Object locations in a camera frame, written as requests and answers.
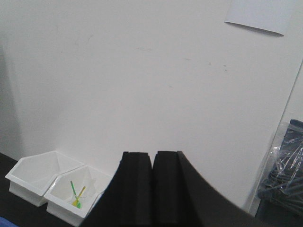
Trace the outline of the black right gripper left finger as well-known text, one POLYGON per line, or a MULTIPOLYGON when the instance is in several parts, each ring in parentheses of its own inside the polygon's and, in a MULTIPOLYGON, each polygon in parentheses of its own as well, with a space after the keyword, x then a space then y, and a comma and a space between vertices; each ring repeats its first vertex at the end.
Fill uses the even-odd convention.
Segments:
POLYGON ((114 177, 81 226, 151 226, 151 160, 147 153, 123 153, 114 177))

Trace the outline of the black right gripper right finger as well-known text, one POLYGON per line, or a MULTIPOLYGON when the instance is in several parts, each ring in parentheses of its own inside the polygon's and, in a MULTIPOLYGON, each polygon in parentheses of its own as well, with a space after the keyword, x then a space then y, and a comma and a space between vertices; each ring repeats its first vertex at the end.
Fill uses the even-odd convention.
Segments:
POLYGON ((154 159, 153 226, 274 227, 222 196, 181 151, 158 151, 154 159))

